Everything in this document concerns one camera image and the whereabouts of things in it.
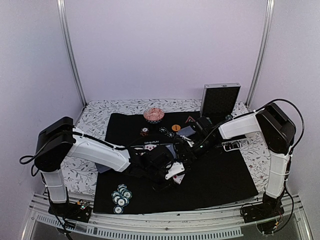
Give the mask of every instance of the black card box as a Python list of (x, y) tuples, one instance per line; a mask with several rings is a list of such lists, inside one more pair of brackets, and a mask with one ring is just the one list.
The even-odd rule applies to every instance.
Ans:
[(205, 84), (200, 115), (205, 117), (225, 117), (230, 115), (238, 98), (239, 83)]

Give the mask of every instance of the black poker chip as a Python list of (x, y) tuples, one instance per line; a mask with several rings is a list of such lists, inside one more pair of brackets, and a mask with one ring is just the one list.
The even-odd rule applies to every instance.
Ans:
[(169, 137), (169, 138), (173, 138), (176, 134), (173, 133), (172, 131), (169, 131), (166, 136)]
[(159, 128), (159, 132), (162, 134), (167, 134), (168, 133), (168, 129), (166, 129), (164, 126)]

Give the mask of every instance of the stack of poker chips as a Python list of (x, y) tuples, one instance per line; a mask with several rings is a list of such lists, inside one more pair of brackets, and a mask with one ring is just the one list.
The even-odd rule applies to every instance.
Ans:
[(164, 126), (159, 128), (159, 132), (166, 135), (169, 138), (173, 138), (176, 135), (172, 131), (168, 131), (168, 129), (166, 129)]
[(112, 200), (116, 204), (113, 208), (115, 214), (122, 214), (124, 212), (124, 207), (129, 204), (129, 199), (132, 198), (132, 192), (127, 189), (127, 186), (120, 184), (117, 187), (117, 191), (114, 191), (112, 194)]

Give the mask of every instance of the poker chip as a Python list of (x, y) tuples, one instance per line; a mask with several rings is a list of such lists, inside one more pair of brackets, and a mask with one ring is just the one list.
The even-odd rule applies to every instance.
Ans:
[(124, 201), (125, 201), (125, 205), (124, 206), (127, 206), (129, 204), (129, 199), (126, 198), (126, 197), (123, 197)]
[(114, 198), (115, 196), (120, 196), (121, 194), (120, 194), (120, 192), (118, 192), (118, 191), (114, 191), (112, 194), (111, 194), (111, 196), (112, 196), (112, 198)]
[(124, 197), (126, 197), (127, 199), (131, 199), (132, 198), (132, 192), (130, 192), (129, 190), (126, 190), (122, 193), (122, 195)]
[(180, 125), (178, 125), (178, 124), (173, 125), (171, 128), (175, 132), (178, 132), (181, 129)]
[(120, 189), (127, 189), (127, 186), (125, 184), (120, 184), (117, 189), (118, 192), (120, 192)]
[(115, 206), (113, 208), (113, 213), (115, 214), (122, 214), (124, 212), (124, 208), (122, 206)]
[(166, 129), (164, 126), (162, 126), (159, 128), (159, 132), (162, 134), (166, 134), (166, 133), (168, 133), (168, 129)]
[(147, 127), (144, 127), (141, 129), (140, 131), (140, 135), (145, 137), (145, 136), (148, 136), (149, 135), (149, 129)]
[(227, 121), (230, 121), (232, 119), (234, 119), (234, 117), (232, 115), (225, 116), (225, 120), (227, 120)]
[(128, 189), (126, 189), (126, 188), (121, 188), (120, 191), (119, 191), (119, 193), (121, 194), (121, 196), (123, 196), (123, 195), (124, 195), (124, 192), (126, 192), (126, 191), (128, 191)]
[(121, 196), (115, 196), (114, 198), (113, 198), (113, 202), (115, 203), (115, 204), (117, 204), (118, 203), (118, 200), (121, 198)]
[(169, 138), (173, 138), (176, 134), (173, 133), (172, 131), (169, 131), (166, 136), (169, 137)]
[(121, 197), (118, 199), (117, 204), (122, 207), (126, 205), (126, 200), (123, 197)]

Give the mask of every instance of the floral tablecloth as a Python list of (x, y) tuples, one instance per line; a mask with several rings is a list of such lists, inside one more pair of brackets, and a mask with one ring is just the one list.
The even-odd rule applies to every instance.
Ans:
[[(105, 139), (109, 118), (112, 113), (143, 114), (150, 107), (161, 108), (168, 112), (199, 111), (198, 99), (137, 99), (91, 101), (85, 108), (77, 127), (101, 140)], [(237, 102), (232, 115), (247, 113), (242, 102)], [(263, 192), (269, 178), (270, 154), (259, 133), (253, 133), (242, 141), (240, 149), (258, 192)], [(64, 182), (74, 193), (94, 195), (98, 171), (93, 162), (75, 157), (66, 157), (61, 164)]]

